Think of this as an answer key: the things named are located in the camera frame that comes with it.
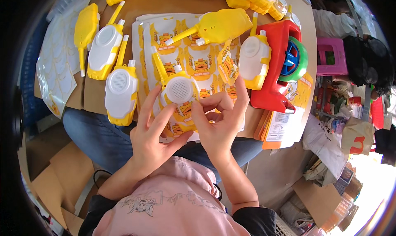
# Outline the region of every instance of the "paper bag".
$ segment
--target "paper bag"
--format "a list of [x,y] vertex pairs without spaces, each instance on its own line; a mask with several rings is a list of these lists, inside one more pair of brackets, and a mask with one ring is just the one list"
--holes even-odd
[[345,124],[341,151],[344,154],[369,155],[374,143],[374,126],[369,122],[351,117]]

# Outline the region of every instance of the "pink stool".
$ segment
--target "pink stool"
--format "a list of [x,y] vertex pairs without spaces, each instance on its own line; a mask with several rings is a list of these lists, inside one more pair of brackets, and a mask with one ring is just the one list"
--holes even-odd
[[[318,65],[316,75],[348,75],[343,40],[335,38],[317,38],[316,41],[320,63],[322,64]],[[334,65],[327,65],[325,52],[334,52]]]

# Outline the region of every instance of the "cable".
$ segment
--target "cable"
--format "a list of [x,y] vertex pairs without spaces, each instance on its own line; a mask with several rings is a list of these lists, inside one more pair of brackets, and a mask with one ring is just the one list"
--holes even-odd
[[99,172],[99,171],[103,171],[103,172],[105,172],[105,173],[108,173],[108,174],[112,175],[110,172],[108,172],[108,171],[106,171],[106,170],[102,170],[102,169],[96,170],[96,171],[93,173],[93,182],[95,183],[95,185],[96,185],[96,187],[97,187],[98,189],[99,189],[99,186],[98,186],[97,183],[96,183],[95,175],[96,175],[96,173]]

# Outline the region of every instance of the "jeans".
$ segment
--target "jeans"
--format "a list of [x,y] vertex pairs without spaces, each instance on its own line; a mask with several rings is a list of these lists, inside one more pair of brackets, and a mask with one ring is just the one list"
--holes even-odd
[[[122,131],[124,127],[111,124],[107,115],[66,108],[63,125],[73,142],[94,162],[111,173],[120,169],[133,155],[131,139]],[[130,126],[135,127],[136,122],[132,122]],[[236,137],[231,153],[238,165],[243,166],[260,153],[262,144],[255,139]],[[215,173],[216,182],[220,182],[219,173],[200,143],[188,142],[174,155],[206,166]]]

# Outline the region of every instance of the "white basket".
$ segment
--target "white basket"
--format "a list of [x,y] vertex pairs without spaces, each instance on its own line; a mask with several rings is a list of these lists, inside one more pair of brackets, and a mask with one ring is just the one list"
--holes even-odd
[[276,214],[276,228],[275,228],[276,236],[297,236],[290,227],[280,218],[278,214]]

